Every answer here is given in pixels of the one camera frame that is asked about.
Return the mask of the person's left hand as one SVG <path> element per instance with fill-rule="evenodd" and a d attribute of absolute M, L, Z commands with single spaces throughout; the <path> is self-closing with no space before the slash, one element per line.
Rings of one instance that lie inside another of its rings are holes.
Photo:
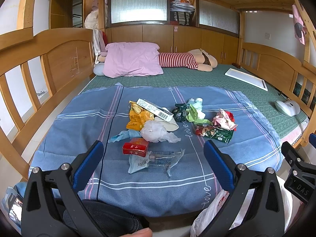
<path fill-rule="evenodd" d="M 145 229 L 138 230 L 132 234 L 125 234 L 120 237 L 152 237 L 152 236 L 153 236 L 152 230 L 150 228 L 145 228 Z"/>

